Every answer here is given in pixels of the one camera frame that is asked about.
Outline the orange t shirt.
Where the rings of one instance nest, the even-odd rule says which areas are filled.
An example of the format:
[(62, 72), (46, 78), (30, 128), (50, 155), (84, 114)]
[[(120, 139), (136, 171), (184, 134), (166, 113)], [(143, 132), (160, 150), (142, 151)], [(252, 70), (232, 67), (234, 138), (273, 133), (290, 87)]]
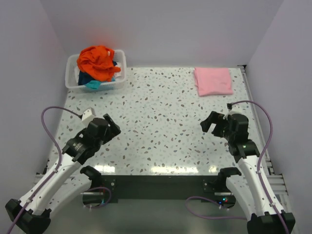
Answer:
[(104, 82), (111, 81), (121, 68), (114, 66), (115, 51), (105, 46), (90, 46), (81, 51), (77, 66), (80, 71), (88, 73), (93, 79)]

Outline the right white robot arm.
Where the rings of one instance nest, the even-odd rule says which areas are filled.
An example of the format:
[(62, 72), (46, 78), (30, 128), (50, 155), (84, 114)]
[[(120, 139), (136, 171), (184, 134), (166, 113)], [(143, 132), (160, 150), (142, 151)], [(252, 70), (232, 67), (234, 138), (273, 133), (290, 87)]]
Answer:
[(287, 212), (274, 194), (261, 165), (257, 145), (249, 138), (249, 120), (240, 113), (226, 115), (212, 111), (201, 122), (202, 131), (227, 140), (230, 154), (237, 167), (223, 168), (216, 181), (220, 190), (230, 191), (242, 208), (250, 234), (289, 234), (295, 225), (292, 213)]

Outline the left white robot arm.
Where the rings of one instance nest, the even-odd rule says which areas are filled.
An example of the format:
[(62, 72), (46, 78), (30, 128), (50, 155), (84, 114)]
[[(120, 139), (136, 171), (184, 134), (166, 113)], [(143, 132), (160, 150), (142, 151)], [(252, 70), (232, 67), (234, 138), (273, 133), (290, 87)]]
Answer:
[(5, 209), (13, 226), (18, 226), (26, 234), (42, 234), (51, 223), (50, 200), (64, 182), (77, 170), (85, 175), (84, 186), (89, 191), (103, 189), (101, 173), (84, 163), (97, 153), (101, 146), (120, 134), (120, 127), (108, 114), (102, 118), (86, 114), (81, 119), (88, 121), (74, 138), (69, 139), (60, 151), (58, 162), (40, 181), (20, 199), (11, 199)]

